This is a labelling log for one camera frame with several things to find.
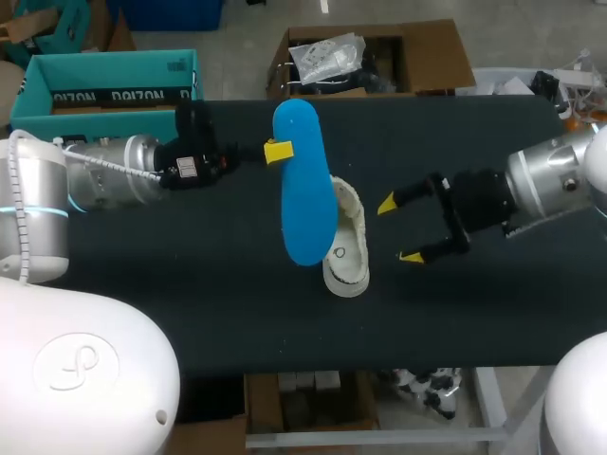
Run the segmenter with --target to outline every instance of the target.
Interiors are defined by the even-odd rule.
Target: teal box
[[[10,125],[42,140],[62,137],[66,143],[138,134],[167,142],[177,136],[175,111],[155,106],[201,99],[197,74],[195,50],[34,56]],[[53,115],[53,108],[101,109]]]
[[[21,0],[15,17],[50,7],[57,7],[60,14],[59,23],[52,34],[36,36],[16,45],[4,44],[10,58],[23,68],[28,67],[32,55],[81,51],[91,21],[91,9],[86,0]]]

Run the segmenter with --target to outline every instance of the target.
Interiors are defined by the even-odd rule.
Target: shoe insole
[[[337,230],[338,202],[326,164],[319,117],[304,100],[287,100],[274,112],[274,138],[291,141],[294,156],[283,165],[281,218],[291,260],[317,264]]]
[[[356,282],[359,279],[362,267],[359,243],[354,224],[345,215],[340,215],[338,231],[335,234],[328,261],[331,271],[340,280]]]

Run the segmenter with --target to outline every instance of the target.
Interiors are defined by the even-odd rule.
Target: white shoe
[[[333,294],[356,297],[369,285],[364,208],[354,188],[338,177],[331,176],[331,181],[339,205],[338,230],[322,261],[322,274]]]

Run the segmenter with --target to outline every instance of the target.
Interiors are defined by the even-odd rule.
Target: black table
[[[321,267],[293,264],[280,228],[280,174],[248,166],[149,208],[70,220],[57,286],[128,302],[173,343],[181,371],[547,365],[607,330],[607,246],[592,210],[513,240],[498,228],[431,266],[401,248],[446,233],[435,200],[376,216],[388,192],[432,171],[502,169],[562,133],[534,97],[319,100],[329,168],[366,208],[371,282],[330,294]],[[220,142],[271,137],[273,101],[210,102]]]

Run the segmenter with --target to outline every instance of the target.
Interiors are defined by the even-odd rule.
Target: blue insole
[[[274,138],[291,141],[283,164],[282,223],[288,255],[299,265],[317,264],[333,244],[338,202],[324,155],[319,116],[304,100],[287,100],[274,112]]]

